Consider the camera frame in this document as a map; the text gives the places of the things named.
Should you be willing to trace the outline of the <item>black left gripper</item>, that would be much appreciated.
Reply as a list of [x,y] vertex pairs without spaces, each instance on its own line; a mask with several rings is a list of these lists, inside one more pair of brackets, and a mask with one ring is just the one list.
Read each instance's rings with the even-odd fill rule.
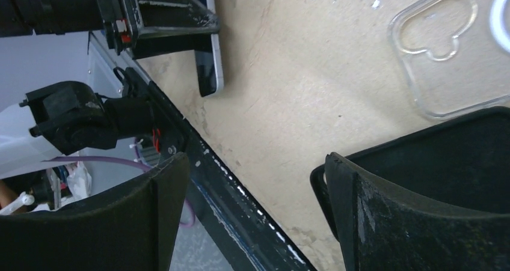
[[142,26],[127,0],[1,0],[1,37],[103,31],[110,49],[135,59],[195,50],[217,34],[218,16],[199,0],[137,0]]

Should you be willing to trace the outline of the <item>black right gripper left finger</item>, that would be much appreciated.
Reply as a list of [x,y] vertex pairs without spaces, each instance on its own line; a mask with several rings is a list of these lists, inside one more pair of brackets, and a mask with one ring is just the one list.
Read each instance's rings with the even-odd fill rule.
[[61,209],[1,217],[2,270],[168,270],[189,183],[178,153]]

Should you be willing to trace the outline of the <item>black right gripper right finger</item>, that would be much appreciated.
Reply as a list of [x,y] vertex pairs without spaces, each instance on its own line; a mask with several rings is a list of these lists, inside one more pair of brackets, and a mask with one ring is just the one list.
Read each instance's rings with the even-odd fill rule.
[[437,201],[325,158],[346,270],[508,270],[509,215]]

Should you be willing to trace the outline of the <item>black phone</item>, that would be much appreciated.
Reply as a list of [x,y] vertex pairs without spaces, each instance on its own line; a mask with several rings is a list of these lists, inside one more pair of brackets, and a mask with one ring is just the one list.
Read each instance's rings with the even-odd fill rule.
[[[199,1],[213,13],[216,12],[215,0]],[[219,35],[212,34],[201,38],[194,54],[200,95],[210,97],[222,91],[224,72]]]

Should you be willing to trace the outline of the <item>clear magsafe phone case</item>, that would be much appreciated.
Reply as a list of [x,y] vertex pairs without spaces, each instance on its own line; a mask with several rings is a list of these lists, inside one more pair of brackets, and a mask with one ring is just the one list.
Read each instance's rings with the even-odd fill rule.
[[424,116],[509,105],[509,0],[419,0],[388,36]]

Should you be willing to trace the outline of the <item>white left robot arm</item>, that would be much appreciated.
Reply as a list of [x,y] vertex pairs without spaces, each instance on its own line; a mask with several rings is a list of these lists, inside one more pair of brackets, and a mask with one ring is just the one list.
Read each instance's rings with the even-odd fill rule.
[[[191,50],[203,97],[224,86],[215,0],[1,0],[1,36],[102,31],[108,50],[141,59]],[[149,135],[156,150],[183,150],[185,132],[170,102],[133,67],[108,67],[121,84],[106,98],[83,82],[31,91],[1,112],[1,177],[70,160],[84,148],[109,150]]]

